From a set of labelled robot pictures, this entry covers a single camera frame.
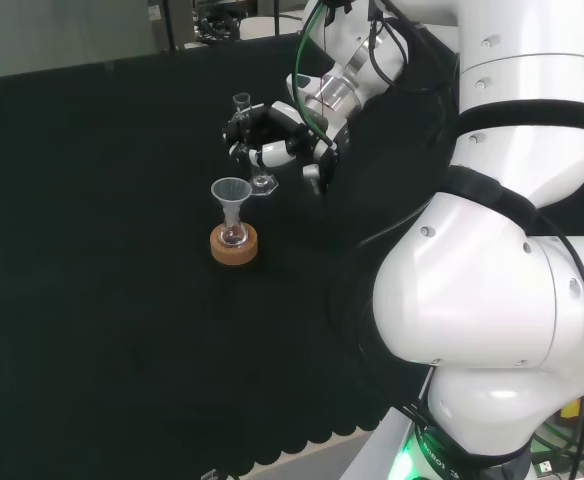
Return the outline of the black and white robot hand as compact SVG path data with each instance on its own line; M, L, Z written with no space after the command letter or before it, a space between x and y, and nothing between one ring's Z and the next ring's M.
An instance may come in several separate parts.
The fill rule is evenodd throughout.
M234 112L222 138L229 157L251 173L254 196L267 196L279 186L274 171L289 163L302 166L302 177L316 196L327 193L340 154L349 144L348 117L360 103L343 79L299 75L290 95L302 111L282 101L253 104L246 92L233 96Z

